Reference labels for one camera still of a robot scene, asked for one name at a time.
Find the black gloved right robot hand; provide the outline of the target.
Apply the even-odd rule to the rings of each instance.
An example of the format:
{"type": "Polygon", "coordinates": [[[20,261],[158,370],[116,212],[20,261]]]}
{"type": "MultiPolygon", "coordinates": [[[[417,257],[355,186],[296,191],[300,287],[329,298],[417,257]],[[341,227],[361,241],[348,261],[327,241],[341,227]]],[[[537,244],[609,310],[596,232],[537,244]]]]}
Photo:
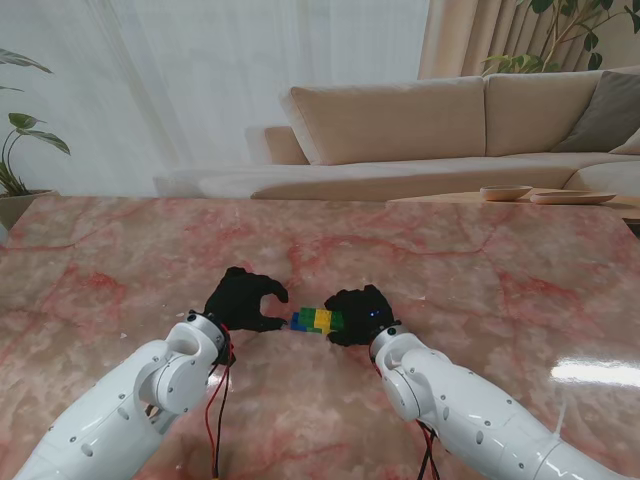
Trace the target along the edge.
{"type": "Polygon", "coordinates": [[[340,290],[324,306],[342,315],[343,328],[332,331],[327,338],[343,347],[369,345],[381,331],[400,324],[386,297],[372,284],[358,290],[340,290]]]}

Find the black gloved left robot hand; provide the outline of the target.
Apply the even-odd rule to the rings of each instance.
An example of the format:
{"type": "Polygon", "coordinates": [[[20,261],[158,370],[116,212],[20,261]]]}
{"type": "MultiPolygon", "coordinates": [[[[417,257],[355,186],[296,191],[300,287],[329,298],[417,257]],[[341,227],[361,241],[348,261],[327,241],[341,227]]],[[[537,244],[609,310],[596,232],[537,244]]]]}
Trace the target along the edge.
{"type": "Polygon", "coordinates": [[[244,268],[229,267],[206,301],[202,315],[224,324],[228,330],[267,332],[282,329],[287,321],[261,313],[265,296],[289,301],[288,291],[277,280],[244,268]]]}

